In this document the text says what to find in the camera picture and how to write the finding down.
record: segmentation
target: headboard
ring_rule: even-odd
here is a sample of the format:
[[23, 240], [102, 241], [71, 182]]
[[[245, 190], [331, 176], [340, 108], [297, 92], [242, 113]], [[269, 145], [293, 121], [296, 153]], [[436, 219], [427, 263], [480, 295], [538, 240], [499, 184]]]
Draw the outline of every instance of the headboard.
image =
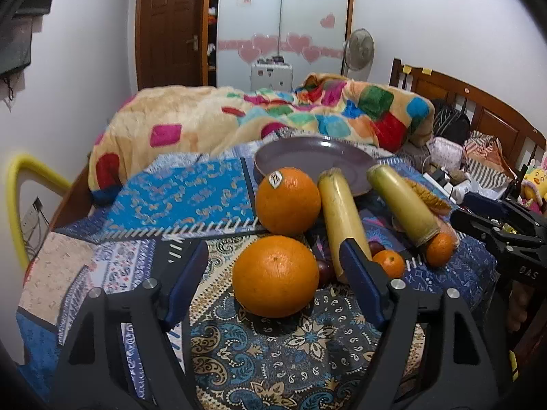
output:
[[[401, 81], [403, 89], [430, 100], [444, 99], [451, 106], [461, 103], [462, 112], [472, 112], [471, 130], [499, 138], [503, 156], [515, 172], [519, 170], [517, 164], [519, 159], [522, 160], [527, 138], [533, 143], [530, 159], [534, 158], [538, 148], [545, 150], [543, 134], [518, 111], [493, 95], [440, 72], [403, 66], [401, 60], [395, 58], [389, 84], [401, 87]], [[470, 105], [474, 105], [474, 111], [468, 109]]]

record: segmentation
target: purple plate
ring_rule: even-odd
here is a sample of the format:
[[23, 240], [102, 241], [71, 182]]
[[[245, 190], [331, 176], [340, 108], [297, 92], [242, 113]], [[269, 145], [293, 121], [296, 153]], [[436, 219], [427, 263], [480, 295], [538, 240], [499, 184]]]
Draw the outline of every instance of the purple plate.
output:
[[321, 137], [291, 137], [267, 143], [254, 155], [254, 166], [263, 176], [285, 167], [298, 168], [315, 183], [319, 174], [333, 167], [342, 170], [353, 196], [371, 190], [366, 171], [376, 159], [349, 143]]

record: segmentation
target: white box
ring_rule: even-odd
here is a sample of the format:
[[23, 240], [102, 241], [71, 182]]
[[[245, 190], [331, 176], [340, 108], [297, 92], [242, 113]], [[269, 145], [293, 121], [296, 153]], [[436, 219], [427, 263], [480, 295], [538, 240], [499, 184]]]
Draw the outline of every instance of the white box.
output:
[[292, 92], [293, 67], [288, 63], [253, 63], [251, 65], [251, 91], [262, 88]]

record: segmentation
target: tangerine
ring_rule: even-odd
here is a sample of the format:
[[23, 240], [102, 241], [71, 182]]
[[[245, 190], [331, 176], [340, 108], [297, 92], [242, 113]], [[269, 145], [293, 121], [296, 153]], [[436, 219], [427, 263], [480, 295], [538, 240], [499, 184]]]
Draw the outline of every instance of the tangerine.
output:
[[400, 278], [405, 273], [405, 261], [400, 254], [393, 250], [377, 252], [373, 261], [382, 265], [390, 279]]
[[299, 241], [280, 235], [251, 243], [232, 270], [236, 300], [262, 317], [286, 317], [302, 310], [318, 284], [313, 253]]
[[272, 234], [297, 235], [307, 231], [321, 211], [321, 196], [314, 181], [296, 168], [270, 173], [258, 187], [256, 215]]
[[447, 233], [438, 233], [430, 239], [426, 248], [426, 261], [431, 267], [444, 267], [456, 248], [454, 239]]

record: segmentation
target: plush toy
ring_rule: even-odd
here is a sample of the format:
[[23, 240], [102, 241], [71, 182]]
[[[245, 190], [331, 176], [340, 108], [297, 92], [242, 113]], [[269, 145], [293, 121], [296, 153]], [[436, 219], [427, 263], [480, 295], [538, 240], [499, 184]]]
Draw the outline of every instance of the plush toy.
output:
[[547, 201], [547, 151], [543, 154], [541, 165], [533, 168], [532, 165], [526, 171], [522, 180], [520, 195], [524, 205], [532, 210], [541, 210], [543, 203]]

